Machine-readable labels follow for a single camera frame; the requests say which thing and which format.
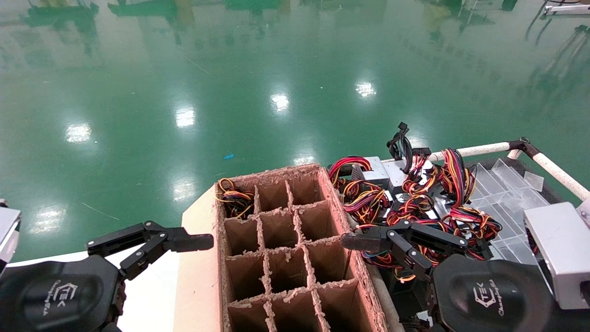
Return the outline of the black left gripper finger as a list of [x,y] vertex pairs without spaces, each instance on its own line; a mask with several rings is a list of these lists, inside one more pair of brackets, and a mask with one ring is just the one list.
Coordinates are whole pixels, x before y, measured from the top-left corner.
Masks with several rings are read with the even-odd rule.
[[87,243],[87,254],[102,258],[139,246],[120,262],[120,274],[133,280],[168,251],[194,252],[212,249],[211,234],[190,235],[183,227],[163,227],[154,221],[145,221],[111,232]]

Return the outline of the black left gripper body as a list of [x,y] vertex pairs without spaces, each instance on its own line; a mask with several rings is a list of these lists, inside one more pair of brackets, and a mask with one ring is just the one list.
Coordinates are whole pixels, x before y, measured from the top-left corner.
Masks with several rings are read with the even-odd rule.
[[1,276],[3,332],[116,332],[126,294],[119,269],[99,256],[9,267]]

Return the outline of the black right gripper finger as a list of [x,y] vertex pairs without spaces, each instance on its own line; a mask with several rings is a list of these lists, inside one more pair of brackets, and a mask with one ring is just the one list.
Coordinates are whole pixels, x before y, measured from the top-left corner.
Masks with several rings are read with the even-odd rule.
[[432,227],[426,220],[401,220],[396,225],[373,225],[365,233],[341,236],[341,245],[350,250],[370,254],[390,253],[397,266],[408,269],[422,281],[429,281],[434,263],[422,254],[418,246],[431,249],[443,257],[465,254],[468,241]]

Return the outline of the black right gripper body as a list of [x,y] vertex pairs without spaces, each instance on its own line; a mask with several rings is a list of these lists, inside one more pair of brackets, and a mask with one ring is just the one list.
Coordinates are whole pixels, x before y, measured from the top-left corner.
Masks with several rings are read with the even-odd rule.
[[431,315],[445,332],[541,332],[554,303],[534,265],[453,255],[431,274]]

